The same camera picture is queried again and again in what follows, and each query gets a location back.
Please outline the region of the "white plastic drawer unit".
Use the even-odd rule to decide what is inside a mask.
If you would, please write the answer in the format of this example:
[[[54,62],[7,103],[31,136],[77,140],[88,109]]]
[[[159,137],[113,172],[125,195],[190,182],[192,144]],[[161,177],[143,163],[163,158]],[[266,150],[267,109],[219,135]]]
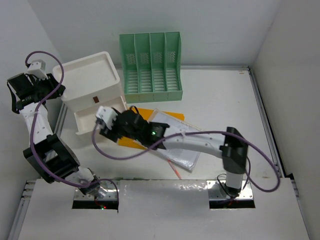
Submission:
[[[74,114],[75,134],[80,138],[86,139],[91,135],[100,106],[120,112],[127,109],[121,79],[106,51],[57,65],[52,73],[56,80],[64,74],[62,85],[65,90],[61,100]]]

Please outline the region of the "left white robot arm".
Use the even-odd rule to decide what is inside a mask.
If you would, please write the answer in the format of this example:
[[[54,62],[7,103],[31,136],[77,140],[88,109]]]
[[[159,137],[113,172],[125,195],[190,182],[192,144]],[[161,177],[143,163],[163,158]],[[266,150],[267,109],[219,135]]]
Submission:
[[[101,187],[98,177],[90,169],[81,167],[73,151],[53,133],[45,103],[36,109],[38,103],[54,88],[58,89],[50,96],[51,99],[59,98],[65,87],[59,85],[51,73],[44,79],[20,73],[7,80],[7,87],[11,94],[12,111],[23,116],[28,132],[33,133],[34,147],[23,151],[25,159],[47,183],[51,184],[56,179],[39,165],[34,153],[38,154],[43,166],[58,177],[77,185],[82,194],[98,197]]]

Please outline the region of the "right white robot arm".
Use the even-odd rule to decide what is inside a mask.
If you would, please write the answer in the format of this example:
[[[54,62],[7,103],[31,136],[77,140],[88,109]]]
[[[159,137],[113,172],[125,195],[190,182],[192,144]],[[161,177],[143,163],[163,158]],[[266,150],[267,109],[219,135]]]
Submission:
[[[101,106],[95,117],[100,127],[99,134],[115,143],[126,137],[148,151],[189,150],[220,158],[226,174],[225,193],[231,198],[240,194],[248,144],[236,128],[228,127],[223,132],[224,140],[220,141],[209,132],[185,132],[167,123],[147,121],[136,107],[119,112],[113,107]]]

